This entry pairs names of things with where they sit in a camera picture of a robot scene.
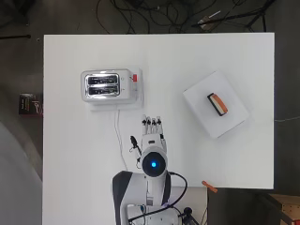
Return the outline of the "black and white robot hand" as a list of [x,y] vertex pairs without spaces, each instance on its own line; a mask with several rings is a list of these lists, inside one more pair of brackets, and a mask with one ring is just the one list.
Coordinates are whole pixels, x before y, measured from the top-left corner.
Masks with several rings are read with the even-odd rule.
[[161,118],[144,115],[142,117],[142,156],[145,157],[150,152],[157,152],[166,157],[167,146]]

